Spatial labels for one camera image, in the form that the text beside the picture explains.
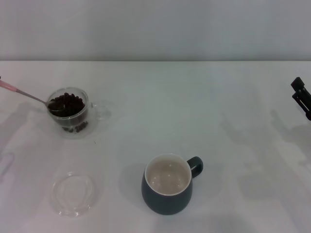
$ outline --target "spoon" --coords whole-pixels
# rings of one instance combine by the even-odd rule
[[[49,105],[51,103],[53,103],[54,101],[47,101],[47,102],[45,102],[43,100],[38,99],[37,97],[34,97],[34,96],[24,92],[24,91],[19,90],[17,87],[14,87],[14,86],[12,86],[12,85],[4,82],[4,81],[1,81],[1,80],[0,80],[0,87],[3,87],[3,88],[5,88],[5,89],[7,89],[9,91],[17,92],[17,93],[20,93],[20,94],[25,95],[27,97],[30,97],[30,98],[32,98],[34,100],[37,100],[37,101],[43,103],[47,107],[47,109],[49,109],[52,112],[60,112],[60,111],[62,111],[62,110],[53,110],[53,109],[49,108]]]

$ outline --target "white wall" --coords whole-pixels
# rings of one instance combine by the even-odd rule
[[[311,60],[310,0],[0,0],[2,60]]]

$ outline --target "white table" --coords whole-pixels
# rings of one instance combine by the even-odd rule
[[[292,99],[311,62],[0,62],[2,80],[46,99],[61,87],[105,100],[112,116],[84,139],[57,136],[44,106],[0,90],[1,233],[310,233],[311,125]],[[189,205],[152,212],[144,166],[172,152],[202,158]],[[49,204],[52,184],[87,172],[85,215]]]

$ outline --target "pink spoon handle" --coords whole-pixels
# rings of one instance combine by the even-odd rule
[[[0,87],[3,87],[5,89],[8,89],[9,91],[17,92],[17,88],[0,80]]]

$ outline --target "mug handle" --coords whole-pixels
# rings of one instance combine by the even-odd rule
[[[192,178],[197,177],[203,171],[203,161],[195,156],[187,161],[190,166]]]

